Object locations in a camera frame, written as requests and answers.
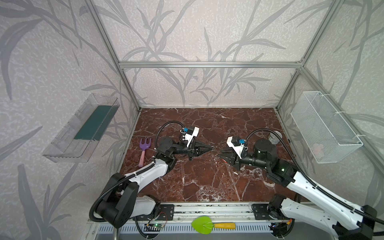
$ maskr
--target small metal can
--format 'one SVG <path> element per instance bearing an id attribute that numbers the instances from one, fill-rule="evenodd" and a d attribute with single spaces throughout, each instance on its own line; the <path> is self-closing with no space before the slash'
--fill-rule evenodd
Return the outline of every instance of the small metal can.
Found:
<path id="1" fill-rule="evenodd" d="M 279 131 L 274 131 L 281 139 L 283 139 L 283 135 Z M 275 136 L 273 133 L 269 134 L 269 139 L 268 139 L 272 144 L 278 144 L 280 140 Z"/>

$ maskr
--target metal grate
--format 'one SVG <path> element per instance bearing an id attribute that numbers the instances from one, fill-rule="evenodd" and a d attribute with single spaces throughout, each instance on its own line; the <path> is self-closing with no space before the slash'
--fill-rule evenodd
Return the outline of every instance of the metal grate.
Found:
<path id="1" fill-rule="evenodd" d="M 339 162 L 362 146 L 340 112 L 319 91 L 303 92 L 291 115 L 318 163 Z"/>
<path id="2" fill-rule="evenodd" d="M 144 233 L 156 233 L 156 232 L 146 232 L 145 224 L 140 223 L 141 230 Z M 222 228 L 213 228 L 211 233 L 269 233 L 272 232 L 269 229 L 271 223 L 236 223 L 236 229 L 222 229 Z M 108 223 L 100 224 L 98 234 L 112 234 L 113 226 Z M 130 234 L 138 233 L 136 225 L 134 223 L 126 223 L 120 228 L 120 233 Z M 160 233 L 197 233 L 195 229 L 192 228 L 191 223 L 167 223 L 164 228 L 161 229 Z"/>

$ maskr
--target metal mesh basket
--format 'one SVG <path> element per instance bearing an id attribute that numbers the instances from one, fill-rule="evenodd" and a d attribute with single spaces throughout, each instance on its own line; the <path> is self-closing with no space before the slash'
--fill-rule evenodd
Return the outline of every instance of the metal mesh basket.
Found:
<path id="1" fill-rule="evenodd" d="M 339 162 L 362 146 L 360 138 L 319 91 L 303 92 L 291 115 L 318 163 Z"/>

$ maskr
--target metal bar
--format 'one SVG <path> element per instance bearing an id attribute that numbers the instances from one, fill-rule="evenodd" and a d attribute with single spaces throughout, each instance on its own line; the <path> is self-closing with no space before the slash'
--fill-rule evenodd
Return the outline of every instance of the metal bar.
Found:
<path id="1" fill-rule="evenodd" d="M 304 66 L 305 63 L 309 60 L 310 56 L 312 55 L 313 51 L 315 50 L 316 46 L 319 44 L 321 38 L 323 37 L 325 31 L 330 26 L 331 22 L 335 18 L 337 12 L 339 11 L 341 5 L 343 4 L 344 0 L 333 0 L 330 7 L 328 8 L 327 13 L 324 16 L 323 21 L 321 22 L 319 28 L 317 29 L 315 35 L 313 36 L 307 50 L 304 53 L 304 56 L 301 59 L 301 66 Z M 289 82 L 287 88 L 284 90 L 283 95 L 281 96 L 278 104 L 277 104 L 277 110 L 281 108 L 281 105 L 285 101 L 285 99 L 288 97 L 290 91 L 294 87 L 296 80 L 298 78 L 298 75 L 294 75 L 291 78 L 291 81 Z"/>
<path id="2" fill-rule="evenodd" d="M 112 233 L 112 239 L 113 240 L 119 240 L 119 229 L 118 228 L 113 228 L 113 233 Z"/>
<path id="3" fill-rule="evenodd" d="M 328 94 L 328 92 L 324 89 L 324 87 L 319 84 L 319 82 L 316 80 L 316 78 L 305 68 L 300 68 L 300 72 L 302 75 L 307 78 L 308 83 L 317 91 L 322 92 L 323 94 Z M 356 134 L 364 135 L 364 133 L 361 131 L 361 129 L 356 126 L 354 121 L 349 117 L 348 114 L 343 113 L 343 108 L 330 96 L 325 95 L 325 97 L 329 100 L 329 102 L 337 109 L 337 111 L 341 112 L 341 116 L 345 119 L 345 121 L 350 125 L 353 131 L 355 131 Z M 366 136 L 360 136 L 361 141 L 363 142 L 363 146 L 360 147 L 364 154 L 367 156 L 367 158 L 372 162 L 372 164 L 375 166 L 377 170 L 380 171 L 382 175 L 384 175 L 384 160 L 381 156 L 381 153 L 377 150 L 377 148 L 374 146 L 374 144 L 366 137 Z"/>
<path id="4" fill-rule="evenodd" d="M 93 223 L 91 225 L 89 232 L 86 234 L 85 240 L 95 240 L 97 232 L 99 230 L 99 226 L 100 226 L 99 223 Z"/>
<path id="5" fill-rule="evenodd" d="M 115 66 L 119 77 L 121 78 L 125 88 L 127 89 L 128 94 L 131 96 L 132 101 L 134 102 L 136 109 L 140 110 L 139 103 L 138 103 L 138 101 L 137 101 L 137 99 L 135 97 L 135 94 L 132 91 L 131 86 L 129 85 L 128 79 L 125 76 L 125 74 L 122 71 L 122 69 L 119 67 L 119 60 L 117 58 L 116 53 L 113 50 L 113 47 L 112 47 L 111 41 L 108 38 L 107 32 L 105 31 L 105 29 L 103 27 L 103 24 L 101 22 L 101 18 L 98 15 L 98 12 L 97 12 L 95 4 L 93 3 L 92 0 L 83 0 L 83 1 L 85 3 L 85 7 L 87 8 L 87 11 L 91 15 L 92 20 L 95 23 L 96 29 L 99 32 L 99 34 L 101 36 L 101 39 L 103 40 L 103 43 L 105 44 L 105 47 L 108 50 L 109 55 L 111 56 L 112 63 Z"/>
<path id="6" fill-rule="evenodd" d="M 299 77 L 299 69 L 296 68 L 295 73 L 292 75 L 291 80 L 289 81 L 287 87 L 285 88 L 283 95 L 281 96 L 279 102 L 277 103 L 276 109 L 279 110 L 281 106 L 283 105 L 285 99 L 288 97 L 289 93 L 291 92 L 292 88 L 295 86 L 296 80 Z"/>
<path id="7" fill-rule="evenodd" d="M 329 7 L 328 12 L 324 16 L 323 22 L 320 24 L 317 32 L 315 33 L 311 43 L 308 46 L 308 49 L 304 53 L 304 56 L 302 58 L 302 66 L 304 66 L 309 60 L 313 51 L 319 44 L 321 38 L 324 36 L 324 33 L 326 32 L 328 27 L 331 25 L 333 19 L 337 15 L 337 12 L 339 11 L 343 2 L 344 0 L 333 0 L 333 2 L 331 3 L 331 6 Z"/>
<path id="8" fill-rule="evenodd" d="M 273 106 L 142 106 L 142 109 L 145 108 L 273 108 Z"/>
<path id="9" fill-rule="evenodd" d="M 288 142 L 289 142 L 289 144 L 290 144 L 290 147 L 291 147 L 291 149 L 292 149 L 293 154 L 295 155 L 296 158 L 299 159 L 299 161 L 297 161 L 297 163 L 299 164 L 300 168 L 304 171 L 304 173 L 307 174 L 307 175 L 309 175 L 309 174 L 308 174 L 308 170 L 307 170 L 307 168 L 304 166 L 304 160 L 303 160 L 303 158 L 301 157 L 301 154 L 299 154 L 299 152 L 297 151 L 297 148 L 296 148 L 295 143 L 292 142 L 291 139 L 293 139 L 293 138 L 292 138 L 291 134 L 289 133 L 288 128 L 287 128 L 287 126 L 285 125 L 283 119 L 281 118 L 281 116 L 280 116 L 280 112 L 279 112 L 278 110 L 276 110 L 276 109 L 274 109 L 274 110 L 275 110 L 275 113 L 276 113 L 276 115 L 277 115 L 277 119 L 279 120 L 280 125 L 281 125 L 281 127 L 283 128 L 284 134 L 285 134 L 285 136 L 286 136 L 287 139 L 288 139 Z"/>
<path id="10" fill-rule="evenodd" d="M 299 62 L 192 62 L 147 61 L 119 63 L 121 68 L 299 68 Z"/>
<path id="11" fill-rule="evenodd" d="M 131 143 L 131 140 L 132 140 L 132 137 L 133 137 L 133 133 L 135 132 L 135 129 L 136 129 L 136 125 L 137 125 L 137 122 L 139 121 L 139 117 L 140 117 L 140 114 L 141 114 L 141 109 L 139 111 L 139 113 L 137 114 L 135 120 L 134 120 L 134 124 L 131 128 L 131 132 L 129 133 L 129 136 L 127 138 L 127 141 L 124 145 L 124 151 L 123 153 L 121 154 L 120 158 L 119 158 L 119 161 L 118 161 L 118 164 L 116 165 L 116 169 L 115 169 L 115 172 L 120 172 L 121 170 L 121 166 L 124 162 L 124 158 L 125 158 L 125 153 L 128 151 L 128 148 L 129 148 L 129 144 Z"/>

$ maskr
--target transparent acrylic shelf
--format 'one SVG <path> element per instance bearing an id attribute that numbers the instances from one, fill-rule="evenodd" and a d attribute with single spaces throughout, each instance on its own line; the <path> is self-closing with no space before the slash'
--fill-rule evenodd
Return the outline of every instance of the transparent acrylic shelf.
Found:
<path id="1" fill-rule="evenodd" d="M 53 162 L 88 162 L 119 106 L 116 97 L 89 95 L 43 156 Z"/>

